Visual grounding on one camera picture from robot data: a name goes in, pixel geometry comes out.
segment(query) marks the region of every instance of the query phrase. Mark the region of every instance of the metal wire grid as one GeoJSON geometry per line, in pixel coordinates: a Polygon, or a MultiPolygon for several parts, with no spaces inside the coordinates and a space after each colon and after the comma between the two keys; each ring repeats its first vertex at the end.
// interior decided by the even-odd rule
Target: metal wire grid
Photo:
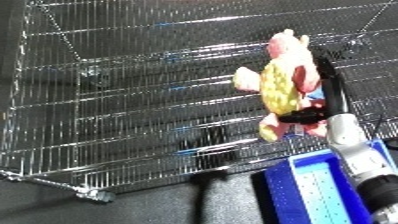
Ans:
{"type": "Polygon", "coordinates": [[[394,1],[37,0],[24,10],[1,154],[22,179],[124,192],[324,147],[258,140],[260,98],[230,83],[239,66],[261,70],[264,40],[286,27],[313,45],[352,43],[336,65],[353,108],[368,135],[381,113],[378,137],[397,133],[394,1]]]}

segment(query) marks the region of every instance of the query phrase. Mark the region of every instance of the plush pig toy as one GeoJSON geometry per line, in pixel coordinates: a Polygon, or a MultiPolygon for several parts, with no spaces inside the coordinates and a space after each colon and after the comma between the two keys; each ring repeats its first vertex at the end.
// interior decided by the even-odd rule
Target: plush pig toy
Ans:
{"type": "MultiPolygon", "coordinates": [[[[320,76],[308,50],[308,43],[308,36],[297,39],[293,30],[286,29],[269,41],[266,49],[271,61],[261,74],[241,67],[234,75],[233,83],[238,90],[260,92],[269,111],[260,122],[260,136],[268,142],[281,139],[293,125],[280,122],[279,115],[324,105],[323,99],[311,100],[306,97],[320,86],[320,76]]],[[[302,128],[310,135],[326,135],[325,121],[303,125],[302,128]]]]}

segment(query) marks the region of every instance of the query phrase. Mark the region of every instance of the black surface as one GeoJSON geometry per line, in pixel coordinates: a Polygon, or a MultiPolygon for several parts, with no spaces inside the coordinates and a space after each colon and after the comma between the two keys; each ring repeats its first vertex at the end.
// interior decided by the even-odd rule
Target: black surface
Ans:
{"type": "MultiPolygon", "coordinates": [[[[4,45],[8,6],[12,1],[1,0],[0,56],[13,54],[4,49],[15,50],[4,45]]],[[[12,57],[6,57],[6,66],[12,62],[12,57]]],[[[3,77],[7,76],[10,67],[3,71],[6,71],[3,77]]],[[[4,100],[6,86],[2,85],[0,93],[4,100]]],[[[70,192],[58,189],[0,182],[0,223],[272,224],[275,214],[266,190],[261,174],[229,177],[217,174],[215,178],[199,177],[192,183],[120,195],[112,204],[97,205],[77,200],[70,192]]]]}

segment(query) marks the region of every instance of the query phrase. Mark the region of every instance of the blue tray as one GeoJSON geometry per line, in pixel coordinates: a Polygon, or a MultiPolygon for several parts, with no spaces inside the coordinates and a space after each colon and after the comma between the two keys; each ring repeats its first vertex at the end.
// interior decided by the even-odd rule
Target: blue tray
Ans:
{"type": "MultiPolygon", "coordinates": [[[[393,168],[381,140],[370,142],[393,168]]],[[[281,224],[369,224],[371,216],[329,149],[291,156],[265,176],[281,224]]]]}

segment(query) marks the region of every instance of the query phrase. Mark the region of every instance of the toy arm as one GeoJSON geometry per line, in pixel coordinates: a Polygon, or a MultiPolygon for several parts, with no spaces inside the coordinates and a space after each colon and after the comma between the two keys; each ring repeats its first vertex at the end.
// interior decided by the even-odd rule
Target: toy arm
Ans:
{"type": "Polygon", "coordinates": [[[246,67],[236,70],[233,83],[235,88],[243,91],[260,91],[260,75],[246,67]]]}

